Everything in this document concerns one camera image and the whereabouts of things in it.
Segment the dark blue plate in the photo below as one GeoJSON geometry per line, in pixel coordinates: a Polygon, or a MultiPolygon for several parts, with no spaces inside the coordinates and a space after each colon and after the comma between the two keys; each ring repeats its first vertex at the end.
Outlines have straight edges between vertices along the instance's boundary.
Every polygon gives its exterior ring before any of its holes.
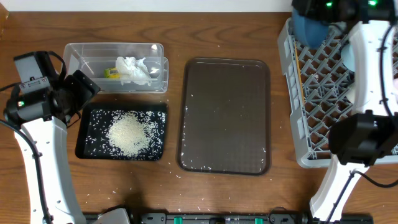
{"type": "Polygon", "coordinates": [[[328,35],[329,27],[320,21],[301,16],[298,10],[292,11],[295,39],[310,49],[317,49],[328,35]]]}

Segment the yellow snack wrapper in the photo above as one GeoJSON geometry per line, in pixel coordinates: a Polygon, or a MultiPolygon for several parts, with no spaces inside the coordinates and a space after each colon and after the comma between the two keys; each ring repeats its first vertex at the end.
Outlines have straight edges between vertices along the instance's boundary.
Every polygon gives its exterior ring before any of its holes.
{"type": "Polygon", "coordinates": [[[117,68],[107,68],[104,71],[104,77],[108,79],[119,79],[121,76],[117,68]]]}

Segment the light blue bowl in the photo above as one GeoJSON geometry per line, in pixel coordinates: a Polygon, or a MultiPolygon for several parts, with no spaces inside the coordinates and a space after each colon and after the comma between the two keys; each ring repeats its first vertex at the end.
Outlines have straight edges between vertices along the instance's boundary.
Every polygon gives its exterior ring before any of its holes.
{"type": "Polygon", "coordinates": [[[355,58],[354,50],[351,44],[346,44],[341,50],[341,59],[343,60],[343,65],[350,71],[355,72],[355,58]]]}

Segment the wooden chopstick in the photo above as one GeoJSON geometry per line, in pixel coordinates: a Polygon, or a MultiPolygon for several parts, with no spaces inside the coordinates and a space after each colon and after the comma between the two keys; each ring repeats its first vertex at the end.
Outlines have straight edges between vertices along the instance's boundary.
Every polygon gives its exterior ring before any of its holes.
{"type": "Polygon", "coordinates": [[[305,97],[304,97],[304,92],[303,92],[301,69],[300,69],[300,65],[299,65],[299,55],[298,55],[298,51],[297,51],[297,43],[296,42],[294,42],[294,50],[295,50],[295,61],[296,61],[297,73],[298,73],[298,82],[299,82],[299,85],[300,85],[300,91],[301,91],[301,95],[302,95],[302,102],[303,102],[303,105],[304,105],[305,104],[305,97]]]}

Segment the white tissue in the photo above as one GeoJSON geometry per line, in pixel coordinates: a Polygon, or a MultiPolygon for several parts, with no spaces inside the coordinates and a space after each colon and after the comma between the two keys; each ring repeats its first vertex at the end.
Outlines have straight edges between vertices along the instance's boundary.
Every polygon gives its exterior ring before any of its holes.
{"type": "Polygon", "coordinates": [[[152,80],[144,64],[145,59],[145,57],[142,59],[118,57],[116,59],[116,69],[119,72],[119,79],[122,85],[125,83],[135,83],[151,86],[152,80]]]}

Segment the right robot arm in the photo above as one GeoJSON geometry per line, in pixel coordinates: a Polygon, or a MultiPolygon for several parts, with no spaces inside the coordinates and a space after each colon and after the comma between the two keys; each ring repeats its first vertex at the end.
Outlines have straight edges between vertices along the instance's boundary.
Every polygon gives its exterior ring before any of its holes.
{"type": "Polygon", "coordinates": [[[354,186],[397,145],[397,97],[392,67],[397,2],[293,0],[294,33],[308,47],[321,45],[328,26],[345,22],[354,55],[353,113],[329,132],[331,161],[310,200],[318,222],[341,220],[354,186]]]}

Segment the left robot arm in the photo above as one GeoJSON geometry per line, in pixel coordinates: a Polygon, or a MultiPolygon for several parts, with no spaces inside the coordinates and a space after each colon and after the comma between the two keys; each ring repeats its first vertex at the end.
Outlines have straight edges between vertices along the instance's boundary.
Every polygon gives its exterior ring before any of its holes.
{"type": "Polygon", "coordinates": [[[53,51],[14,57],[19,83],[9,85],[10,98],[1,124],[14,131],[24,160],[31,223],[130,223],[123,207],[85,215],[76,199],[67,154],[71,118],[99,92],[83,72],[58,72],[53,51]]]}

